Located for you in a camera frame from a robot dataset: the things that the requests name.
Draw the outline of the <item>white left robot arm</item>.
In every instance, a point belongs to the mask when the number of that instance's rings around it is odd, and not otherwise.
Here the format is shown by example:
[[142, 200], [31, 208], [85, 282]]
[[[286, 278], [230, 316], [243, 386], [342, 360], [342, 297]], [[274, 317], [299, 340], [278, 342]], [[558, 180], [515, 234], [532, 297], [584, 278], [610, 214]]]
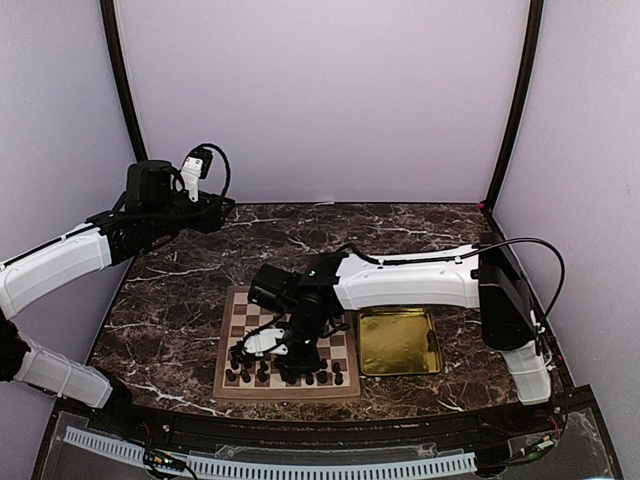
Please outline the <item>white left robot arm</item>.
[[221, 149], [204, 144], [181, 167], [165, 160], [129, 166], [126, 189], [109, 210], [71, 231], [1, 264], [1, 379], [22, 382], [59, 397], [102, 409], [120, 436], [141, 427], [127, 388], [99, 370], [80, 364], [19, 333], [14, 318], [26, 307], [93, 272], [119, 265], [171, 242], [183, 230], [221, 229], [234, 202], [225, 191], [199, 187]]

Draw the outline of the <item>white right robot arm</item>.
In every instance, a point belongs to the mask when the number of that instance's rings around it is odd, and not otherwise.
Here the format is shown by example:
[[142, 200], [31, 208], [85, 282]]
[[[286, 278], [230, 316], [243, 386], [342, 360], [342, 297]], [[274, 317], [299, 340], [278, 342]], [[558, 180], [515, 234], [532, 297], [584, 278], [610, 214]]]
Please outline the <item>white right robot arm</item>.
[[430, 253], [368, 256], [346, 244], [314, 256], [302, 273], [264, 264], [250, 285], [249, 302], [278, 318], [283, 327], [259, 327], [235, 346], [239, 362], [266, 354], [279, 358], [284, 380], [320, 371], [317, 343], [327, 324], [347, 311], [370, 307], [446, 305], [479, 309], [486, 346], [503, 356], [520, 404], [510, 424], [534, 432], [549, 416], [551, 377], [539, 337], [537, 315], [510, 241], [488, 232], [476, 244]]

